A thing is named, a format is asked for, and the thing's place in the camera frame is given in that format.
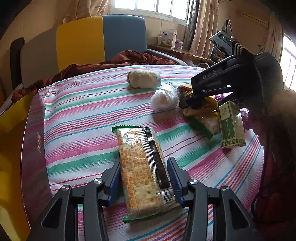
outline white plastic bag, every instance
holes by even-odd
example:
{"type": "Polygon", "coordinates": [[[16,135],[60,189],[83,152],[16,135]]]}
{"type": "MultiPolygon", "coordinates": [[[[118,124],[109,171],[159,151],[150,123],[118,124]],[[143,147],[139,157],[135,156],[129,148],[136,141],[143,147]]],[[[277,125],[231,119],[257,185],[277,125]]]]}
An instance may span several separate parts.
{"type": "Polygon", "coordinates": [[[164,84],[151,97],[151,109],[153,111],[174,109],[179,97],[174,87],[164,84]]]}

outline striped bedsheet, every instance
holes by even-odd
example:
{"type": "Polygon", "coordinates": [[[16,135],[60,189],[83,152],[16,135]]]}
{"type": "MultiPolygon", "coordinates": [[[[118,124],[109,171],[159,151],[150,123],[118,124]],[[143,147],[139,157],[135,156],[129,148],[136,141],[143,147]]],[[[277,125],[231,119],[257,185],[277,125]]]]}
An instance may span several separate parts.
{"type": "MultiPolygon", "coordinates": [[[[134,89],[126,82],[134,69],[160,73],[162,83],[178,87],[202,71],[189,66],[130,66],[76,76],[39,91],[45,112],[45,155],[52,194],[64,184],[78,187],[100,177],[119,158],[116,125],[153,127],[165,158],[174,156],[179,166],[210,187],[228,185],[249,209],[258,191],[263,148],[252,130],[245,132],[246,146],[221,148],[221,135],[211,141],[188,126],[179,108],[152,112],[155,90],[134,89]]],[[[79,238],[83,236],[83,205],[79,206],[79,238]]],[[[110,241],[182,240],[187,209],[147,221],[124,224],[126,207],[120,198],[104,216],[110,241]]],[[[213,236],[213,207],[208,207],[207,239],[213,236]]]]}

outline red blanket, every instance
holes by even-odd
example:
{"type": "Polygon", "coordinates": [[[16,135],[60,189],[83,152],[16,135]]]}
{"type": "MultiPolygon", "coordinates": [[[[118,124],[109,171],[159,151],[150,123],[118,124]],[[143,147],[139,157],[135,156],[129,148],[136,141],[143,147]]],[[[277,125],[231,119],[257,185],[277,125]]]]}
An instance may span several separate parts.
{"type": "Polygon", "coordinates": [[[12,103],[15,103],[20,98],[35,89],[41,89],[49,86],[57,81],[61,81],[67,78],[71,78],[77,75],[86,74],[103,69],[111,69],[116,67],[124,67],[130,65],[149,65],[149,64],[166,64],[175,65],[173,61],[165,58],[158,58],[151,54],[139,53],[131,50],[125,50],[115,55],[109,61],[101,62],[99,64],[71,64],[66,69],[63,69],[60,73],[55,75],[51,80],[44,79],[38,80],[33,85],[30,85],[26,89],[19,89],[13,92],[11,97],[12,103]]]}

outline curtain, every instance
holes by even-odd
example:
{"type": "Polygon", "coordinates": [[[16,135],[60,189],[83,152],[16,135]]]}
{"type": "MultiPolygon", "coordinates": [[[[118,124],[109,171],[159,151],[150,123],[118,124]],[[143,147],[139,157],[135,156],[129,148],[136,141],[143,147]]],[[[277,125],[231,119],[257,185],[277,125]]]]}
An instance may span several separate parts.
{"type": "Polygon", "coordinates": [[[191,52],[200,57],[210,58],[213,43],[209,38],[217,32],[217,24],[218,0],[200,0],[191,52]]]}
{"type": "Polygon", "coordinates": [[[193,0],[191,5],[189,22],[185,32],[184,43],[183,43],[183,49],[186,49],[186,50],[190,50],[193,37],[195,34],[199,3],[200,3],[200,0],[193,0]]]}
{"type": "Polygon", "coordinates": [[[63,23],[80,18],[101,16],[107,7],[107,3],[108,0],[71,0],[68,14],[63,23]]]}
{"type": "Polygon", "coordinates": [[[282,25],[277,20],[274,12],[270,11],[263,51],[271,53],[278,62],[281,58],[283,37],[282,25]]]}

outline window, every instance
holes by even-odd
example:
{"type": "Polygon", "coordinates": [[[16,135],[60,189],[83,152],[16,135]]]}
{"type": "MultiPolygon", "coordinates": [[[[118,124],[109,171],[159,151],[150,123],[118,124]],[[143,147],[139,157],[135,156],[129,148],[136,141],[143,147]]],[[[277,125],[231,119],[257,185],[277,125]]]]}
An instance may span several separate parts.
{"type": "Polygon", "coordinates": [[[285,89],[296,91],[296,47],[293,42],[284,36],[283,52],[280,60],[285,89]]]}
{"type": "Polygon", "coordinates": [[[186,25],[192,0],[112,0],[111,14],[161,18],[186,25]]]}

